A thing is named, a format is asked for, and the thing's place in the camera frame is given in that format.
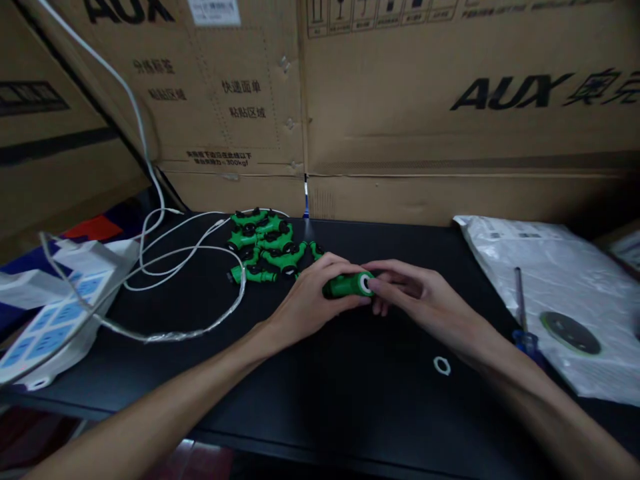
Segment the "forearm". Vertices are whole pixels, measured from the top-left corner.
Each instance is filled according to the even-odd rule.
[[[570,479],[637,479],[640,465],[526,355],[506,343],[479,370]]]
[[[262,327],[100,423],[42,462],[27,480],[137,479],[273,351]]]

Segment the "green hose nozzle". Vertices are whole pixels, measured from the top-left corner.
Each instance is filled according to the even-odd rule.
[[[291,249],[290,253],[283,253],[281,250],[263,250],[260,254],[270,264],[280,268],[280,272],[286,276],[298,273],[298,262],[304,257],[307,251],[307,242],[302,242]]]
[[[309,248],[311,248],[311,254],[313,255],[313,261],[318,260],[325,254],[324,248],[318,245],[315,241],[312,241],[309,244]]]
[[[256,283],[274,282],[278,278],[277,273],[268,272],[258,267],[258,265],[246,265],[245,274],[247,276],[247,281],[253,281]],[[240,284],[240,280],[242,278],[242,267],[240,265],[236,265],[227,272],[227,278],[230,282]]]
[[[235,212],[234,215],[231,216],[231,220],[240,226],[246,227],[249,224],[256,224],[260,220],[264,219],[267,216],[268,212],[266,210],[260,210],[260,208],[256,207],[250,213],[243,213],[241,211]]]
[[[268,233],[272,231],[286,233],[289,231],[289,228],[289,222],[282,220],[282,218],[275,213],[270,213],[255,224],[255,230],[258,233]]]
[[[360,272],[354,275],[339,275],[329,280],[322,287],[322,294],[325,298],[336,299],[347,295],[360,295],[361,297],[372,297],[373,292],[369,288],[369,279],[373,275],[369,272]]]
[[[293,229],[290,226],[288,228],[289,230],[286,233],[280,233],[279,231],[257,233],[256,246],[263,249],[282,250],[293,238]]]
[[[244,247],[248,247],[249,245],[255,245],[258,238],[256,234],[245,235],[245,232],[242,229],[231,232],[231,238],[227,242],[227,248],[232,252],[239,252]]]
[[[256,263],[258,263],[258,260],[260,260],[260,248],[258,247],[253,247],[251,249],[246,248],[242,250],[240,254],[238,254],[238,257],[240,257],[240,260],[242,260],[242,263],[245,266],[255,265]]]

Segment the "black tabletop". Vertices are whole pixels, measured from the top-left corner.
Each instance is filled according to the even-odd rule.
[[[218,217],[196,219],[150,252],[193,245]],[[302,220],[291,221],[295,237]],[[205,245],[222,246],[230,225]],[[354,263],[397,258],[438,270],[498,331],[515,321],[454,228],[313,221],[326,250]],[[154,264],[166,269],[177,254]],[[226,278],[234,258],[204,250],[154,289],[121,289],[109,317],[152,333],[192,330],[216,319],[237,286]],[[307,255],[304,262],[310,262]],[[134,286],[150,284],[135,277]],[[0,393],[0,402],[103,419],[178,373],[204,361],[272,313],[291,284],[248,283],[232,316],[210,334],[144,345],[101,329],[88,356],[40,391]],[[442,356],[450,376],[439,374]],[[556,375],[552,378],[561,383]],[[580,405],[630,452],[640,454],[640,409],[593,399]],[[277,457],[336,465],[396,478],[538,479],[557,476],[542,450],[474,371],[392,310],[344,313],[316,335],[266,361],[234,388],[190,438]]]

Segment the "white rubber washer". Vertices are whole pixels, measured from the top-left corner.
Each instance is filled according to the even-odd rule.
[[[369,288],[369,277],[367,275],[360,276],[360,288],[365,293],[371,293],[371,289]]]
[[[436,357],[433,359],[433,366],[442,375],[449,376],[451,374],[451,366],[449,365],[449,361],[444,357]]]

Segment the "blue screwdriver handle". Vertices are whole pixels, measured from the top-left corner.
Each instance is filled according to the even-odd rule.
[[[523,330],[515,330],[513,332],[513,340],[518,350],[527,354],[527,356],[536,362],[538,367],[544,370],[545,362],[542,352],[538,350],[538,337],[530,332]]]

